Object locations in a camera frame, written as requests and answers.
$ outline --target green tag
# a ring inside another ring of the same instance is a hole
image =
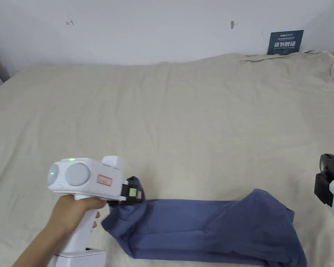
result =
[[[130,188],[130,192],[128,192],[128,196],[136,196],[136,189]]]

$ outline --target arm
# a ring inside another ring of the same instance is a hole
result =
[[[53,208],[47,226],[21,254],[13,267],[47,266],[53,255],[63,248],[85,212],[91,209],[101,209],[105,204],[105,201],[96,197],[78,201],[75,201],[73,195],[60,197]]]

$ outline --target beige bed sheet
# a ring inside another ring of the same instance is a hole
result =
[[[267,190],[296,212],[309,266],[327,266],[334,220],[313,194],[322,153],[334,154],[330,54],[26,69],[0,87],[0,266],[49,218],[58,198],[47,189],[50,165],[105,155],[123,156],[126,177],[138,176],[150,199]],[[211,266],[129,258],[102,227],[90,246],[106,249],[112,267]]]

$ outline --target blue shirt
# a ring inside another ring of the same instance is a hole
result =
[[[102,226],[133,258],[306,266],[293,219],[293,211],[255,189],[241,201],[144,199],[110,207]]]

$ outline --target white device base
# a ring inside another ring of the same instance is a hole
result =
[[[91,249],[54,255],[48,267],[105,267],[105,263],[106,251]]]

